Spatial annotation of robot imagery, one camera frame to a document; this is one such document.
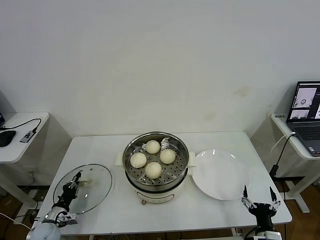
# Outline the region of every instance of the black cable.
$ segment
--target black cable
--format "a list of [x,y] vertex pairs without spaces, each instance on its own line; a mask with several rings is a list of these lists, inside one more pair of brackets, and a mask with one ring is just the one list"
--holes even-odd
[[258,227],[256,226],[256,227],[254,227],[254,228],[252,228],[246,235],[245,235],[245,237],[244,237],[244,239],[243,240],[246,240],[247,239],[247,237],[254,231],[254,230],[256,230]]
[[26,122],[24,122],[24,123],[22,123],[22,124],[20,124],[20,125],[18,125],[18,126],[13,126],[13,127],[2,126],[2,127],[0,127],[0,131],[10,130],[10,129],[16,129],[16,128],[19,128],[19,127],[21,127],[21,126],[23,126],[23,125],[25,125],[25,124],[28,124],[28,123],[30,123],[30,122],[32,122],[32,121],[35,121],[35,120],[39,120],[38,125],[32,130],[32,131],[35,133],[36,130],[37,130],[37,128],[38,128],[39,125],[41,124],[41,121],[42,121],[41,118],[33,118],[33,119],[31,119],[31,120],[29,120],[29,121],[26,121]]
[[[282,185],[282,191],[283,191],[283,201],[284,201],[284,204],[286,204],[285,185],[283,182],[281,182],[281,185]],[[284,240],[287,240],[287,224],[284,224]]]
[[[25,215],[19,215],[19,216],[15,216],[14,218],[21,218],[21,217],[27,217],[30,216],[32,214],[25,214]],[[7,220],[8,218],[6,217],[0,217],[0,220]]]
[[271,168],[271,170],[270,170],[270,172],[269,172],[269,175],[270,175],[270,177],[271,177],[273,180],[276,178],[276,174],[277,174],[277,171],[278,171],[278,168],[279,168],[279,165],[278,165],[278,164],[279,164],[279,162],[280,162],[281,156],[282,156],[282,154],[284,153],[284,150],[285,150],[285,148],[286,148],[286,145],[287,145],[289,139],[290,139],[292,136],[297,136],[297,135],[296,135],[296,134],[292,134],[292,135],[290,135],[290,136],[286,139],[286,141],[285,141],[285,143],[284,143],[284,145],[283,145],[283,148],[282,148],[282,150],[281,150],[280,156],[279,156],[279,158],[278,158],[278,161],[276,162],[275,165],[272,166],[272,168]]
[[[18,210],[22,207],[22,205],[23,204],[21,204],[15,211],[14,211],[14,213],[13,213],[13,216],[18,212]],[[6,227],[5,227],[5,229],[4,229],[4,232],[3,232],[3,236],[2,236],[2,240],[5,240],[5,236],[6,236],[6,232],[7,232],[7,229],[8,229],[8,227],[9,227],[9,225],[10,225],[10,223],[11,223],[11,220],[10,219],[8,219],[9,220],[9,222],[8,222],[8,224],[6,225]]]
[[278,161],[276,162],[276,165],[277,165],[277,166],[278,166],[278,164],[279,164],[279,161],[280,161],[280,159],[281,159],[282,154],[284,153],[284,150],[285,150],[285,147],[286,147],[286,145],[287,145],[287,142],[289,141],[289,139],[290,139],[292,136],[295,136],[295,134],[290,135],[290,136],[286,139],[286,141],[285,141],[285,143],[284,143],[284,145],[283,145],[282,151],[281,151],[281,153],[280,153],[279,159],[278,159]]

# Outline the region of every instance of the floor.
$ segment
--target floor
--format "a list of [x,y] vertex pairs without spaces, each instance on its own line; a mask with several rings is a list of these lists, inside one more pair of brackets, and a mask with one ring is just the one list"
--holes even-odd
[[[278,190],[282,192],[282,185],[276,183]],[[37,201],[40,201],[46,195],[46,190],[40,190],[35,196]],[[288,206],[292,222],[286,225],[287,240],[318,240],[320,236],[320,187],[309,186],[303,191],[302,197],[310,208],[310,213],[301,213],[296,202],[288,200]],[[17,215],[21,207],[21,203],[13,196],[8,194],[0,198],[0,212],[9,217]],[[27,216],[23,223],[31,227],[30,216]],[[284,225],[276,225],[276,230],[281,232],[282,239],[285,239]],[[247,232],[249,228],[239,229],[239,231]],[[3,216],[0,216],[0,240],[24,240],[28,233],[28,229],[21,225],[15,225]],[[220,230],[203,230],[203,231],[184,231],[184,232],[167,232],[167,233],[145,233],[145,234],[128,234],[128,235],[103,235],[95,236],[95,240],[179,240],[179,239],[205,239],[205,238],[218,238],[232,236],[230,229]],[[88,240],[89,236],[77,236],[67,239],[72,240]]]

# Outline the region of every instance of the white cable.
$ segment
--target white cable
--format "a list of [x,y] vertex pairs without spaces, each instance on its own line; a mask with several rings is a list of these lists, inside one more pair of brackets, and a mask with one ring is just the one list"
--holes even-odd
[[20,225],[22,225],[22,226],[25,226],[27,229],[31,230],[31,228],[28,227],[27,225],[24,225],[24,224],[21,223],[21,222],[17,222],[17,221],[15,221],[15,220],[13,220],[11,217],[8,217],[7,215],[5,215],[5,214],[3,214],[3,213],[1,213],[1,212],[0,212],[0,214],[3,215],[3,216],[5,216],[6,218],[10,219],[11,221],[14,221],[16,224],[20,224]]
[[278,143],[280,143],[280,141],[281,141],[284,137],[286,137],[286,136],[288,136],[288,135],[294,135],[294,134],[296,134],[296,132],[295,132],[295,131],[292,131],[292,132],[290,132],[290,133],[287,133],[287,134],[283,135],[283,136],[279,139],[279,141],[277,141],[276,144],[273,145],[273,147],[271,148],[270,155],[272,154],[272,151],[275,149],[275,147],[278,145]]

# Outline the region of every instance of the laptop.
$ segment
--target laptop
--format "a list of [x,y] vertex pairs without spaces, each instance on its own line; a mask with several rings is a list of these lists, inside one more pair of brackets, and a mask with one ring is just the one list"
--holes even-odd
[[297,83],[286,124],[312,156],[320,156],[320,81]]
[[5,123],[5,118],[0,112],[0,127]]

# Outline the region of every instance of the white table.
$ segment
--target white table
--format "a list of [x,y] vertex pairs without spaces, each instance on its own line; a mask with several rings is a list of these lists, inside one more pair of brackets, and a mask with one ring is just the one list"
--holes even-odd
[[[286,124],[287,120],[287,114],[285,113],[273,113],[271,115],[271,119],[273,122],[277,125],[277,127],[280,129],[280,131],[286,135],[292,132],[292,130],[288,127]],[[301,141],[296,137],[290,137],[288,141],[292,147],[295,149],[295,151],[298,153],[298,155],[309,161],[314,161],[314,160],[320,160],[320,156],[312,156],[306,147],[301,143]],[[318,178],[320,178],[320,162],[317,165],[318,167],[313,167],[310,168],[306,173],[305,177],[297,184],[294,185],[292,181],[286,181],[286,185],[290,189],[288,192],[281,192],[281,196],[284,198],[285,194],[285,199],[286,200],[295,200],[296,203],[298,204],[300,210],[303,213],[310,213],[310,210],[300,195],[300,193],[305,190],[308,186],[310,186],[314,181],[316,181]]]
[[[196,154],[218,148],[229,150],[241,158],[250,170],[251,183],[248,194],[251,200],[271,203],[269,186],[273,188],[278,199],[281,199],[245,132],[175,135]],[[78,166],[96,163],[106,166],[111,171],[114,179],[113,188],[98,207],[79,215],[78,224],[61,228],[62,235],[191,231],[256,225],[256,218],[247,211],[240,199],[233,201],[213,199],[195,185],[191,176],[186,177],[181,193],[174,200],[163,204],[142,205],[126,179],[124,169],[115,165],[117,155],[135,137],[135,135],[75,137],[53,179],[38,217],[43,217],[50,211],[55,187],[65,174]],[[288,223],[292,220],[283,202],[272,220],[275,224]]]
[[[30,139],[28,143],[21,143],[20,140],[24,137],[24,135],[26,135],[30,130],[33,130],[38,125],[38,120],[29,122],[23,126],[13,129],[16,131],[16,135],[12,139],[12,142],[8,146],[0,147],[0,164],[13,164],[20,160],[30,144],[36,138],[38,132],[48,120],[49,114],[47,112],[21,112],[3,114],[3,117],[6,120],[4,125],[7,128],[23,124],[31,119],[41,119],[41,124],[37,128],[36,134]],[[36,201],[34,201],[30,195],[25,194],[11,180],[7,179],[1,174],[0,187],[13,195],[20,202],[24,203],[24,207],[22,207],[22,209],[35,208],[37,204]]]

